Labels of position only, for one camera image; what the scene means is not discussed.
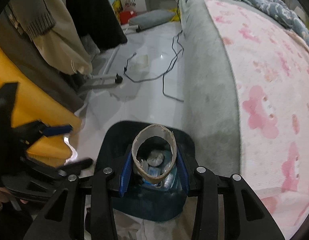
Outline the brown cardboard tube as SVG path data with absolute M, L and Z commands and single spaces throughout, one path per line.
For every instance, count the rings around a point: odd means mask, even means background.
M 177 143 L 171 130 L 151 124 L 135 137 L 131 156 L 137 173 L 150 184 L 164 181 L 174 169 Z

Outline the black hanging garment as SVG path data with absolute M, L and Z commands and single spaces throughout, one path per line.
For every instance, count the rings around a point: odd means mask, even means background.
M 99 50 L 127 43 L 109 0 L 66 0 L 79 37 L 90 36 Z

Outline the beige hanging garment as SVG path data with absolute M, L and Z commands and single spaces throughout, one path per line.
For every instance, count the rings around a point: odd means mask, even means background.
M 44 0 L 56 24 L 46 34 L 34 39 L 43 59 L 64 74 L 92 72 L 90 56 L 86 52 L 73 19 L 62 0 Z

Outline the grey bed with sheet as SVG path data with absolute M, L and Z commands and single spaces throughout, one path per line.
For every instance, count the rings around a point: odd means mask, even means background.
M 185 38 L 183 130 L 195 143 L 199 165 L 230 176 L 240 171 L 241 147 L 231 64 L 205 0 L 181 0 L 180 6 Z

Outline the clear plastic bottle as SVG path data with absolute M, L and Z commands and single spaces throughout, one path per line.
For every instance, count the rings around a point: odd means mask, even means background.
M 176 178 L 176 165 L 173 166 L 170 173 L 162 181 L 162 189 L 167 191 L 173 187 Z

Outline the olive knit sweater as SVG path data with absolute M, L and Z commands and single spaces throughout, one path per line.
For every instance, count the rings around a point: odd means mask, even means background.
M 10 0 L 5 12 L 18 32 L 30 40 L 49 32 L 55 25 L 44 0 Z

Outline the white tissue ball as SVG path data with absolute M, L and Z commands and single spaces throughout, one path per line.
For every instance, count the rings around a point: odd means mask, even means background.
M 147 163 L 150 166 L 158 167 L 164 161 L 164 154 L 162 151 L 153 150 L 150 152 L 147 158 Z

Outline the pink floral blanket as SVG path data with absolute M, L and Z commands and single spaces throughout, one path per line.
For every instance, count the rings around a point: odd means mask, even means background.
M 240 172 L 291 238 L 309 214 L 309 48 L 245 3 L 205 4 L 237 89 Z

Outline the red box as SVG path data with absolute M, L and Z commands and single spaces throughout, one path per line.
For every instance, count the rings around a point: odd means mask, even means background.
M 127 24 L 129 20 L 136 16 L 134 10 L 122 11 L 119 13 L 120 23 L 121 25 Z

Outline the yellow hanging garment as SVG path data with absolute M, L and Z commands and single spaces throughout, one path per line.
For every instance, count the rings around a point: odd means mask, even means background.
M 0 48 L 0 87 L 6 82 L 18 82 L 16 104 L 12 112 L 12 126 L 41 120 L 50 126 L 70 124 L 74 132 L 81 127 L 81 119 L 48 96 L 12 63 Z M 72 150 L 65 144 L 63 135 L 42 137 L 28 150 L 29 157 L 57 167 L 65 164 Z

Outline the grey floor cushion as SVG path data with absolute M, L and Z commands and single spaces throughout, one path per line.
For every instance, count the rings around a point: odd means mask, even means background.
M 157 9 L 130 18 L 128 24 L 137 25 L 138 29 L 143 31 L 171 21 L 174 15 L 172 11 Z

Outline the white clothes rack base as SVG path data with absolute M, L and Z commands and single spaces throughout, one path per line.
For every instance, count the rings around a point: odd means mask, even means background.
M 120 47 L 116 47 L 114 49 L 111 49 L 109 53 L 103 52 L 95 55 L 95 57 L 92 60 L 92 65 L 102 70 L 101 74 L 94 74 L 94 72 L 91 72 L 88 75 L 84 75 L 84 79 L 88 81 L 113 81 L 115 85 L 119 85 L 123 81 L 123 77 L 119 75 L 118 73 L 115 74 L 109 74 L 110 68 L 112 66 L 112 63 L 119 51 Z

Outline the yellow bag on floor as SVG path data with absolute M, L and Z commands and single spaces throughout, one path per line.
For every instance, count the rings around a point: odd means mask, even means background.
M 180 22 L 181 21 L 181 13 L 179 8 L 170 9 L 169 12 L 173 13 L 173 18 L 170 22 Z

